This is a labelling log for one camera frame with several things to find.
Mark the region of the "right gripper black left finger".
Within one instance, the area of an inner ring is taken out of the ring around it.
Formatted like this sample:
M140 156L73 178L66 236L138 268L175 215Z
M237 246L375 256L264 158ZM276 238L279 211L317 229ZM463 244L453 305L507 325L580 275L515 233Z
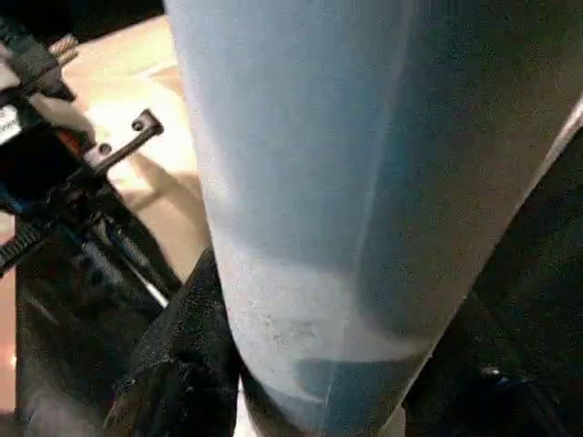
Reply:
M241 361L212 249L149 326L119 382L106 436L231 436Z

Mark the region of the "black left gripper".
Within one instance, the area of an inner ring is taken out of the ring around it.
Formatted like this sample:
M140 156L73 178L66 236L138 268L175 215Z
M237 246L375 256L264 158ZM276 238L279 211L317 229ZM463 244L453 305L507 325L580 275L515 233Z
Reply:
M29 104L1 107L1 210L14 216L15 235L1 245L1 271L32 257L53 237L67 237L88 259L92 277L140 310L167 302L167 263L147 253L138 218L107 173L164 127L143 110L135 137L121 147L91 146L85 135L53 127Z

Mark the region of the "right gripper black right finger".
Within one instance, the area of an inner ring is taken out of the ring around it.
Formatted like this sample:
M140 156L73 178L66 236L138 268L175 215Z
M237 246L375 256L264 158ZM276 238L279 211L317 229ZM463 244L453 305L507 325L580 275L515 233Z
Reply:
M515 215L409 391L409 436L582 433L582 136Z

